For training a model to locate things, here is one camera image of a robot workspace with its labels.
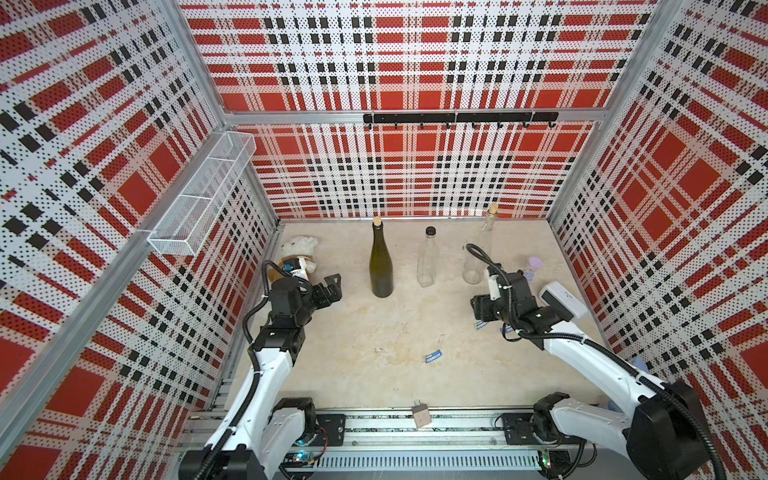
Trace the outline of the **dark green wine bottle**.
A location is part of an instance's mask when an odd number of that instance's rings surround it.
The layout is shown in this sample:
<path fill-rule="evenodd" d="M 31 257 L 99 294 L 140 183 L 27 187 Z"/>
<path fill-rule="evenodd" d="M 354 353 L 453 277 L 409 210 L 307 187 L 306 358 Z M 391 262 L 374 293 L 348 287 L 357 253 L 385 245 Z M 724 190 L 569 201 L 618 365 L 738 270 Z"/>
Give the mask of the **dark green wine bottle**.
<path fill-rule="evenodd" d="M 392 259 L 384 236 L 384 225 L 380 217 L 372 222 L 373 243 L 369 259 L 369 277 L 372 293 L 386 298 L 393 293 L 394 277 Z"/>

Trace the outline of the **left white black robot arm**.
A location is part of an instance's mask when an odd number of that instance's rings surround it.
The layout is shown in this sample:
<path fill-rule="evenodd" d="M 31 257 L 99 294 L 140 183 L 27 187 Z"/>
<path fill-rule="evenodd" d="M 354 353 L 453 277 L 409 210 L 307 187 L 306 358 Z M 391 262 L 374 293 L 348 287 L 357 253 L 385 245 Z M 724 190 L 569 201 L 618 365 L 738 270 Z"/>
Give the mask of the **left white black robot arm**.
<path fill-rule="evenodd" d="M 267 321 L 248 340 L 249 377 L 205 446 L 184 454 L 180 479 L 270 479 L 294 444 L 313 440 L 318 431 L 313 400 L 279 399 L 278 394 L 296 364 L 312 315 L 341 298 L 339 274 L 315 285 L 292 276 L 272 283 Z"/>

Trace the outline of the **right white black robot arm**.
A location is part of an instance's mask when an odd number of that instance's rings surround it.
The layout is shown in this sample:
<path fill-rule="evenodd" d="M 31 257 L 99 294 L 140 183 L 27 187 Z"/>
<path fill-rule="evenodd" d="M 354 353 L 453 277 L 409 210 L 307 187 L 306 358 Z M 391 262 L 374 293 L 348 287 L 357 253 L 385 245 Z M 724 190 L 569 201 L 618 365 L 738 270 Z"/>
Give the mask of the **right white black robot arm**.
<path fill-rule="evenodd" d="M 585 304 L 558 282 L 533 294 L 522 272 L 491 267 L 488 293 L 470 301 L 476 320 L 500 321 L 538 349 L 578 371 L 613 402 L 589 405 L 563 392 L 533 406 L 531 430 L 541 444 L 589 441 L 627 458 L 647 479 L 685 479 L 710 465 L 725 478 L 722 460 L 695 390 L 670 383 L 621 359 L 579 326 Z"/>

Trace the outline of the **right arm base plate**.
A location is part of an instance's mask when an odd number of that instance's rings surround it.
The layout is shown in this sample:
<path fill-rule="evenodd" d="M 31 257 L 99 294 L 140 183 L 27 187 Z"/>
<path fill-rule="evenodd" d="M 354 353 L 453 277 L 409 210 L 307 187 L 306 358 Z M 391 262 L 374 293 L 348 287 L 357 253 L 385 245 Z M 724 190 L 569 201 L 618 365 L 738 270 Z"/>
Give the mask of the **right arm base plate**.
<path fill-rule="evenodd" d="M 508 446 L 578 446 L 582 440 L 577 437 L 555 434 L 544 438 L 534 431 L 533 413 L 530 411 L 502 413 L 494 420 L 494 427 L 503 433 Z"/>

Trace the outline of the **blue white wine label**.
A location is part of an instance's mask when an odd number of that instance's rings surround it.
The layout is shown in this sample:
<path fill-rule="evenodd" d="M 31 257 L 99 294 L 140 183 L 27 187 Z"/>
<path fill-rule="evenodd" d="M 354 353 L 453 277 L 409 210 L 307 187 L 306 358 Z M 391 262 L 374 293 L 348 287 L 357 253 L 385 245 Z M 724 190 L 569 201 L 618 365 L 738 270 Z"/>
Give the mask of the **blue white wine label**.
<path fill-rule="evenodd" d="M 433 363 L 439 360 L 441 357 L 442 357 L 442 352 L 440 350 L 436 350 L 425 356 L 425 363 L 426 364 Z"/>

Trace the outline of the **tall clear corked bottle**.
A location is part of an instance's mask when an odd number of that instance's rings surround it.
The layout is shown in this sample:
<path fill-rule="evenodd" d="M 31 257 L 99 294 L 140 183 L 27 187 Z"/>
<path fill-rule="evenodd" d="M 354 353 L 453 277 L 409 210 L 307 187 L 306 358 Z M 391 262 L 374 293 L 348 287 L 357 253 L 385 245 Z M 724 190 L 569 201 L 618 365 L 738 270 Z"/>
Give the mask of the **tall clear corked bottle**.
<path fill-rule="evenodd" d="M 484 217 L 480 230 L 470 238 L 469 243 L 476 246 L 478 250 L 484 252 L 484 257 L 489 258 L 492 250 L 493 228 L 497 219 L 498 205 L 492 203 Z M 476 285 L 485 279 L 487 265 L 477 256 L 473 255 L 473 249 L 465 249 L 465 261 L 463 265 L 462 278 L 470 284 Z"/>

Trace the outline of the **small clear black-capped bottle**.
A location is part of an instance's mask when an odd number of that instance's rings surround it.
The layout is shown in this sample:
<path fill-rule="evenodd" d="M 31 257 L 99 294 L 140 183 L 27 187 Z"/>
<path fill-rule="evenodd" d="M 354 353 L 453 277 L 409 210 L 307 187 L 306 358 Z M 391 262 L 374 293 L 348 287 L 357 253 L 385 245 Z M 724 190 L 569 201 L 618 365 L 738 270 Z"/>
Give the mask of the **small clear black-capped bottle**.
<path fill-rule="evenodd" d="M 439 249 L 436 244 L 437 230 L 434 226 L 425 229 L 425 238 L 419 246 L 417 259 L 417 281 L 423 288 L 434 284 L 437 272 Z"/>

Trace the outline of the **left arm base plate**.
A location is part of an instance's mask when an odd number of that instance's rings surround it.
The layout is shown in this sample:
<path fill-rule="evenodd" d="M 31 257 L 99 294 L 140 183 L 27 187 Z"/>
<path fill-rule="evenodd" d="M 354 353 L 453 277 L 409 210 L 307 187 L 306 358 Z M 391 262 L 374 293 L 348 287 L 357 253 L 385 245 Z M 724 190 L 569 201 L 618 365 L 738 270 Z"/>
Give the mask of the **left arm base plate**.
<path fill-rule="evenodd" d="M 300 447 L 340 447 L 344 444 L 346 431 L 345 414 L 319 414 L 315 434 L 308 443 L 298 443 Z"/>

